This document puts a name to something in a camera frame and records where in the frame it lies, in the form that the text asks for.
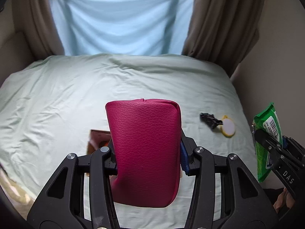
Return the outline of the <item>person's right hand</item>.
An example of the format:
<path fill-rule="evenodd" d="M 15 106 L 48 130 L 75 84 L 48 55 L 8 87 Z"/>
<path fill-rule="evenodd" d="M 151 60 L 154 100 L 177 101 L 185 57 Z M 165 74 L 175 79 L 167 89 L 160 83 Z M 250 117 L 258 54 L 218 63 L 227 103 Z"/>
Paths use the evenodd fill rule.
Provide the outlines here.
<path fill-rule="evenodd" d="M 289 193 L 288 189 L 284 187 L 282 193 L 278 196 L 277 200 L 274 203 L 274 209 L 276 213 L 279 210 L 286 206 L 287 208 L 291 209 L 295 204 L 295 200 L 293 199 L 292 195 Z"/>

